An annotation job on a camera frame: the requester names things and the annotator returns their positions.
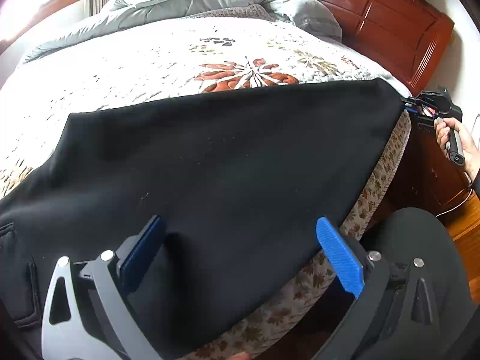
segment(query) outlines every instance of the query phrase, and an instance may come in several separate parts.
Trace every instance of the dark pants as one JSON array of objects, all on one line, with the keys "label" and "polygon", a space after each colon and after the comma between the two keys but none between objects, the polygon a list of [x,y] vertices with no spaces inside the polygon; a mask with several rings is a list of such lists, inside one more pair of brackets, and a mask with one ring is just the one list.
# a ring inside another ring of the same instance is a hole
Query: dark pants
[{"label": "dark pants", "polygon": [[366,251],[377,250],[391,263],[425,262],[438,306],[441,340],[445,352],[465,329],[476,310],[470,297],[462,260],[440,221],[418,208],[391,214],[363,236]]}]

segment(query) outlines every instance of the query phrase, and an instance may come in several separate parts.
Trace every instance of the bed sheet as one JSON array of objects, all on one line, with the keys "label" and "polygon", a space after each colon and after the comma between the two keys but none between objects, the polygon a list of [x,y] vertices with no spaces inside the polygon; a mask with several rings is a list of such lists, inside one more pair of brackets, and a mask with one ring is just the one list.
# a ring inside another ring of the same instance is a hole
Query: bed sheet
[{"label": "bed sheet", "polygon": [[[163,20],[88,40],[21,66],[0,91],[0,197],[50,156],[71,112],[200,92],[377,77],[409,96],[375,62],[334,40],[277,22],[259,5]],[[346,233],[361,237],[395,174],[409,133],[404,112],[342,225]],[[185,358],[262,353],[302,318],[334,277],[319,252],[268,302]]]}]

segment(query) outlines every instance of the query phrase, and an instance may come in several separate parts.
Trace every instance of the silver bolt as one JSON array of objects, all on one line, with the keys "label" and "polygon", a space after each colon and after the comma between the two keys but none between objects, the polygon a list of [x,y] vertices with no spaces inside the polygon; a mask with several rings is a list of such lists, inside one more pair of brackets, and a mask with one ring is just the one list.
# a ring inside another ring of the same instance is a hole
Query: silver bolt
[{"label": "silver bolt", "polygon": [[58,264],[59,267],[62,267],[62,268],[63,268],[64,266],[67,266],[68,261],[69,261],[68,257],[67,257],[67,256],[63,256],[63,257],[60,257],[60,258],[58,259],[57,264]]},{"label": "silver bolt", "polygon": [[423,262],[423,259],[421,259],[420,257],[415,257],[413,259],[413,265],[415,265],[418,268],[422,268],[425,265],[425,263]]},{"label": "silver bolt", "polygon": [[382,255],[380,254],[379,251],[371,250],[368,252],[368,258],[371,261],[379,261],[382,258]]},{"label": "silver bolt", "polygon": [[113,256],[115,256],[115,252],[113,250],[105,250],[102,252],[102,254],[100,254],[100,258],[103,261],[111,260]]}]

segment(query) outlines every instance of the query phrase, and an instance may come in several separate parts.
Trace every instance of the pocket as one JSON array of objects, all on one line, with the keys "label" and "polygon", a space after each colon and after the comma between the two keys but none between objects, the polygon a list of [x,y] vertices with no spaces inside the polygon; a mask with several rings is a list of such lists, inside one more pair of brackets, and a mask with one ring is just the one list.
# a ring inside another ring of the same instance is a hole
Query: pocket
[{"label": "pocket", "polygon": [[41,322],[37,268],[13,223],[0,227],[0,299],[19,328]]}]

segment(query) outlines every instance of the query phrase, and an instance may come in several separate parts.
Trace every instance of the headboard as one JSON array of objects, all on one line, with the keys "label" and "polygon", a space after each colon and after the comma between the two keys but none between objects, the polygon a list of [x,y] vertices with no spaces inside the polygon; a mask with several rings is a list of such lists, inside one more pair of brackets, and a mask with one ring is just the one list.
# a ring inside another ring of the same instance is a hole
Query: headboard
[{"label": "headboard", "polygon": [[422,0],[320,0],[343,43],[381,64],[417,95],[450,41],[453,21]]}]

